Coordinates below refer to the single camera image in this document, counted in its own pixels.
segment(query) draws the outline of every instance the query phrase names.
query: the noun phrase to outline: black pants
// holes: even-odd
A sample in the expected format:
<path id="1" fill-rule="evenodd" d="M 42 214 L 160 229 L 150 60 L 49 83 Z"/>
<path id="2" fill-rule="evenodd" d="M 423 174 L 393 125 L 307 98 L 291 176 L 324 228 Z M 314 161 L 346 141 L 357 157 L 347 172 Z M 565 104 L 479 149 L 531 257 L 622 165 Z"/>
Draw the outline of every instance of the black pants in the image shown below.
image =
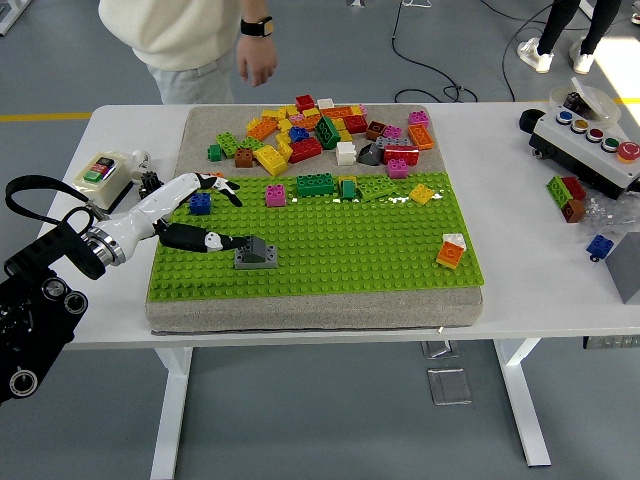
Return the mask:
<path id="1" fill-rule="evenodd" d="M 587 38 L 582 42 L 580 53 L 582 55 L 592 55 L 596 50 L 598 43 L 606 33 L 607 29 L 616 18 L 616 14 L 620 9 L 622 0 L 597 0 L 593 9 L 593 18 L 591 19 L 591 27 Z M 560 34 L 569 24 L 573 16 L 580 7 L 580 0 L 559 0 L 549 12 L 547 25 L 544 27 L 540 42 L 538 44 L 538 53 L 544 55 L 551 53 L 553 46 L 560 38 Z"/>

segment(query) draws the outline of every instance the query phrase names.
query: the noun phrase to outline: white table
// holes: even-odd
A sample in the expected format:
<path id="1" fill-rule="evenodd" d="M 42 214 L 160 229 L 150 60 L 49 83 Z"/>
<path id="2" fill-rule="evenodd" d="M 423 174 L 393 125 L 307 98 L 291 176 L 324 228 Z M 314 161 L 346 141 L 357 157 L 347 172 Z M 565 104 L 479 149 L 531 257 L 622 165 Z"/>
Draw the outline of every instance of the white table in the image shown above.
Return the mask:
<path id="1" fill-rule="evenodd" d="M 99 151 L 151 154 L 172 177 L 190 106 L 106 106 L 92 116 L 65 175 Z M 66 259 L 53 269 L 90 306 L 69 349 L 154 348 L 169 371 L 152 478 L 172 478 L 193 347 L 493 339 L 527 463 L 550 465 L 520 362 L 542 337 L 640 334 L 640 306 L 622 304 L 604 262 L 589 261 L 590 239 L 565 223 L 545 185 L 559 167 L 536 160 L 520 114 L 545 104 L 428 104 L 437 140 L 485 279 L 484 308 L 471 327 L 154 336 L 144 316 L 155 240 L 90 281 Z M 127 201 L 136 202 L 134 192 Z M 75 200 L 57 195 L 49 216 Z"/>

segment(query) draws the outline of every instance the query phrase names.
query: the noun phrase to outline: green baseplate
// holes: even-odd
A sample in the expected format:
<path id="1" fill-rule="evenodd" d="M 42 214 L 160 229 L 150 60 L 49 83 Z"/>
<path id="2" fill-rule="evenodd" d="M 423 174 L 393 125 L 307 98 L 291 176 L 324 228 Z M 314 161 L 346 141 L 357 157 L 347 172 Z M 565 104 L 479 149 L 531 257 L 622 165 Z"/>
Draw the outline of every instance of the green baseplate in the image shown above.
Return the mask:
<path id="1" fill-rule="evenodd" d="M 358 175 L 359 184 L 386 175 Z M 236 177 L 243 202 L 211 195 L 211 215 L 178 208 L 171 222 L 231 236 L 255 235 L 277 247 L 278 268 L 234 269 L 234 251 L 184 252 L 158 245 L 148 300 L 216 300 L 331 293 L 477 287 L 484 280 L 446 173 L 393 180 L 394 195 L 369 201 L 332 195 L 299 198 L 295 177 Z M 419 183 L 436 192 L 426 205 L 409 199 Z M 283 184 L 287 206 L 267 207 L 267 185 Z M 436 263 L 445 233 L 467 245 L 455 270 Z"/>

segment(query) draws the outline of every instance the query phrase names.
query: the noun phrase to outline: orange lego brick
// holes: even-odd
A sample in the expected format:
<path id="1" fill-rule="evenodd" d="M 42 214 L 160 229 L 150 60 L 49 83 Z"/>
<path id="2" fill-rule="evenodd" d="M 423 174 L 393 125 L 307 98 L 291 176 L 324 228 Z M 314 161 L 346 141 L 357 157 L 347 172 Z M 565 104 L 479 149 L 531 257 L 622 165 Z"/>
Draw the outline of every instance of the orange lego brick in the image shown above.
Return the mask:
<path id="1" fill-rule="evenodd" d="M 449 267 L 453 270 L 460 263 L 460 259 L 462 258 L 462 254 L 464 253 L 464 248 L 455 243 L 445 241 L 438 252 L 438 256 L 436 258 L 436 262 L 440 265 L 444 265 L 445 267 Z"/>
<path id="2" fill-rule="evenodd" d="M 271 119 L 263 119 L 258 125 L 247 132 L 247 136 L 263 141 L 278 129 L 278 122 Z"/>
<path id="3" fill-rule="evenodd" d="M 435 142 L 428 130 L 421 123 L 409 125 L 409 137 L 418 146 L 418 150 L 429 150 L 435 146 Z"/>
<path id="4" fill-rule="evenodd" d="M 331 120 L 335 120 L 336 118 L 350 117 L 354 114 L 351 107 L 323 108 L 320 113 L 322 113 L 322 115 L 324 115 L 325 117 L 329 117 Z"/>

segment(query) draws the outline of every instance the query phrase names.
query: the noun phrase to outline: robotic arm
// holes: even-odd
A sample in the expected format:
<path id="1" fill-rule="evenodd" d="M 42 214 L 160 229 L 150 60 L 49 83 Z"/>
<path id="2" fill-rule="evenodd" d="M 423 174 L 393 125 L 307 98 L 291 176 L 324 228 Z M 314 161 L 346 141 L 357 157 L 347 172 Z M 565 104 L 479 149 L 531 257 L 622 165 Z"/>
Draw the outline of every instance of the robotic arm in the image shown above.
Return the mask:
<path id="1" fill-rule="evenodd" d="M 62 221 L 26 210 L 12 199 L 21 190 L 55 188 L 85 202 Z M 47 177 L 20 177 L 7 185 L 7 206 L 28 217 L 56 226 L 5 262 L 8 279 L 0 284 L 0 404 L 11 398 L 32 395 L 42 382 L 88 307 L 86 296 L 72 290 L 49 268 L 66 256 L 84 275 L 96 280 L 105 267 L 129 260 L 137 244 L 158 235 L 163 245 L 195 252 L 242 248 L 245 237 L 230 237 L 191 225 L 169 224 L 171 213 L 198 189 L 213 188 L 233 205 L 242 202 L 240 187 L 224 178 L 187 173 L 145 197 L 126 213 L 111 218 L 84 195 Z M 69 217 L 84 210 L 90 217 L 80 233 Z"/>

